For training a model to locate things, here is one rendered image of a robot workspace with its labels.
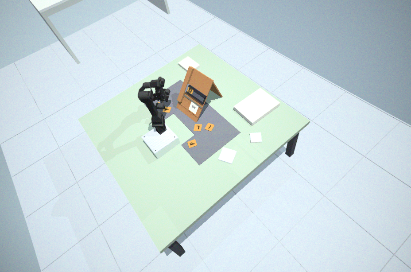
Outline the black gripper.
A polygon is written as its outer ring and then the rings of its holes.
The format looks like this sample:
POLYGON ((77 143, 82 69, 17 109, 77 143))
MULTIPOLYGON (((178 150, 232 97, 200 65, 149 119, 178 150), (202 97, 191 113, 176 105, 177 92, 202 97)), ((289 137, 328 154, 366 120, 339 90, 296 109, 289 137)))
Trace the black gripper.
POLYGON ((157 109, 165 109, 164 101, 168 102, 168 98, 169 98, 169 95, 170 95, 170 90, 169 89, 163 89, 163 90, 164 90, 163 95, 156 95, 160 100, 160 103, 156 103, 156 108, 157 109))

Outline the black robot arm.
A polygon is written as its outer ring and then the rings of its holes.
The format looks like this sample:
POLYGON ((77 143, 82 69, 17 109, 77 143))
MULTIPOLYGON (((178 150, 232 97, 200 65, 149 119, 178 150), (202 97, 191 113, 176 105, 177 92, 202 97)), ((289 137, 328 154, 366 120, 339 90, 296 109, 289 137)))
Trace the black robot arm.
POLYGON ((155 107, 153 101, 159 101, 159 98, 156 95, 163 95, 164 94, 164 87, 165 79, 159 77, 157 80, 151 80, 151 82, 144 82, 141 88, 138 91, 138 99, 145 103, 147 108, 149 109, 152 118, 152 127, 156 128, 156 131, 161 135, 167 129, 165 126, 165 119, 161 111, 158 111, 155 107), (144 91, 145 89, 151 89, 151 91, 144 91), (153 93, 152 88, 155 88, 155 93, 153 93))

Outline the large tan flat board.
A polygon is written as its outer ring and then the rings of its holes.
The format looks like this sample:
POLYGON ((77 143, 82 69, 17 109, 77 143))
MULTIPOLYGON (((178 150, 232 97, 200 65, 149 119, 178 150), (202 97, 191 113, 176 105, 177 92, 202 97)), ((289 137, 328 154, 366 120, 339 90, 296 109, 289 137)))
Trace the large tan flat board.
POLYGON ((214 80, 189 66, 177 99, 177 108, 194 122, 197 122, 210 90, 223 97, 214 80), (194 90, 192 94, 187 92, 188 87, 194 90), (189 110, 191 102, 198 106, 196 114, 189 110))

